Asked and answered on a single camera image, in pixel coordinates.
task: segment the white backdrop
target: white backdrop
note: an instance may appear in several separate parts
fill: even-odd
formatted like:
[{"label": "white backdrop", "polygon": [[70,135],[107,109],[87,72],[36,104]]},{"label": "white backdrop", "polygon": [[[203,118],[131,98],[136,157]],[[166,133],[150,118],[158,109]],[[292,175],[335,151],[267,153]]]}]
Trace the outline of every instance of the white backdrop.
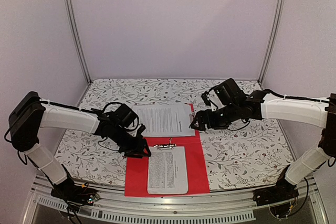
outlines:
[{"label": "white backdrop", "polygon": [[277,0],[72,0],[93,79],[257,79]]},{"label": "white backdrop", "polygon": [[[279,33],[265,78],[265,88],[306,97],[336,93],[336,0],[285,0]],[[316,146],[321,129],[283,122],[300,156]],[[314,173],[330,223],[336,223],[336,170]]]},{"label": "white backdrop", "polygon": [[[80,69],[64,0],[0,0],[0,133],[30,90],[76,104],[86,83]],[[55,150],[61,130],[46,129],[41,143]],[[36,171],[23,165],[11,144],[0,139],[0,222],[18,224]]]}]

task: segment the red binder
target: red binder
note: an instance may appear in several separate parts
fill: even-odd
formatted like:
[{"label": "red binder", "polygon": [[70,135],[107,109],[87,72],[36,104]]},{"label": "red binder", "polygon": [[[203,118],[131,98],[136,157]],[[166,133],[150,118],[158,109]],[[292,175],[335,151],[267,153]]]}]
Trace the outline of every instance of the red binder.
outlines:
[{"label": "red binder", "polygon": [[[146,137],[148,146],[168,144],[170,137]],[[195,136],[173,137],[173,144],[184,146],[188,176],[188,192],[190,194],[206,194],[210,192],[205,167],[200,133]],[[129,197],[163,197],[173,195],[156,195],[147,192],[149,158],[128,158],[125,179],[125,196]]]}]

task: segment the document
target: document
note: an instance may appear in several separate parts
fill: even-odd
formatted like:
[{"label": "document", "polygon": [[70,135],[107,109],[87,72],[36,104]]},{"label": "document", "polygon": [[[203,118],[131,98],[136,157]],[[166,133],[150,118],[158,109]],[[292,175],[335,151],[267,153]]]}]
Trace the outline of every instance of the document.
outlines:
[{"label": "document", "polygon": [[148,165],[149,194],[186,194],[187,167],[184,147],[158,149],[150,147],[152,156]]},{"label": "document", "polygon": [[132,110],[146,126],[144,137],[195,135],[189,128],[192,110],[188,104],[135,105]]}]

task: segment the metal ring binder mechanism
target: metal ring binder mechanism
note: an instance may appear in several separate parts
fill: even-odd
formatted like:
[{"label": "metal ring binder mechanism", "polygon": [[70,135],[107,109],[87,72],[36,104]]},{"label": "metal ring binder mechanism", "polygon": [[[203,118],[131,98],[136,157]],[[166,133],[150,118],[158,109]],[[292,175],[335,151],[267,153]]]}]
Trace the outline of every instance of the metal ring binder mechanism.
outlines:
[{"label": "metal ring binder mechanism", "polygon": [[172,144],[172,140],[173,138],[171,137],[168,144],[156,144],[154,147],[158,149],[172,149],[177,146],[177,144]]}]

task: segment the leaf pattern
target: leaf pattern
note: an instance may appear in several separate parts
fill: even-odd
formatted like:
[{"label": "leaf pattern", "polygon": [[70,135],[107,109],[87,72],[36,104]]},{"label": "leaf pattern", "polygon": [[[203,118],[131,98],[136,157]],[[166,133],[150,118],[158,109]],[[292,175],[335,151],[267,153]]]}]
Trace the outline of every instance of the leaf pattern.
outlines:
[{"label": "leaf pattern", "polygon": [[[221,80],[98,79],[83,101],[84,109],[102,109],[108,102],[135,104],[194,104],[195,111],[208,109],[201,94]],[[260,89],[257,82],[238,81],[245,93]],[[238,129],[241,122],[230,127]],[[282,169],[293,162],[276,120],[251,120],[239,131],[200,132],[211,190],[227,190],[273,184]],[[124,186],[126,159],[110,139],[67,130],[55,158],[74,178],[97,184]]]}]

